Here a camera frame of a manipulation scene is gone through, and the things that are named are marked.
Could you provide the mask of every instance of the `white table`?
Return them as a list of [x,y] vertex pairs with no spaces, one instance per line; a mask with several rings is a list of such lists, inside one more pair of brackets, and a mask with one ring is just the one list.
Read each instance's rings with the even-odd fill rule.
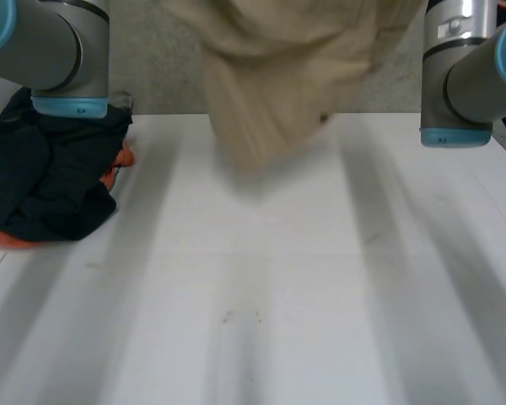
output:
[[138,116],[120,210],[0,252],[0,405],[504,405],[506,153],[342,115],[236,176],[206,116]]

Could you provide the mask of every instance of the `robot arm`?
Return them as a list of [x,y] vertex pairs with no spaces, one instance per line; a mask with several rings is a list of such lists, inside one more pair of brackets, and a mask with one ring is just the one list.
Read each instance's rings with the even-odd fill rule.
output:
[[429,0],[425,16],[422,143],[483,145],[506,116],[506,25],[496,0]]
[[109,0],[0,0],[0,78],[49,116],[103,118]]

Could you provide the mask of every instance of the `orange cloth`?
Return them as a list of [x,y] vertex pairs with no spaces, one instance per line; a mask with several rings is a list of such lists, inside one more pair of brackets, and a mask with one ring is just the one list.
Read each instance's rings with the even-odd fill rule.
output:
[[[108,189],[110,189],[114,183],[117,168],[133,166],[134,163],[135,156],[133,155],[133,152],[125,144],[122,144],[122,150],[118,156],[116,156],[112,166],[100,178],[100,181],[105,184]],[[25,242],[24,240],[13,238],[12,236],[0,231],[1,249],[29,249],[38,245],[40,245],[40,243]]]

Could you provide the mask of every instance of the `dark green cloth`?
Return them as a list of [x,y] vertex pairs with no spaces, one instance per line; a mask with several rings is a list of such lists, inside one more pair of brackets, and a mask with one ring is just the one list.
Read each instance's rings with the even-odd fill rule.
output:
[[81,240],[116,210],[100,177],[132,124],[42,116],[21,89],[0,115],[0,230],[30,242]]

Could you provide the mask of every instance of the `beige cloth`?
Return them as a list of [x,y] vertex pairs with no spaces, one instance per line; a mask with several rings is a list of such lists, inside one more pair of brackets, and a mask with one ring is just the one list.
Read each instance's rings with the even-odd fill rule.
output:
[[243,170],[293,152],[385,58],[421,0],[156,0],[200,35],[214,131]]

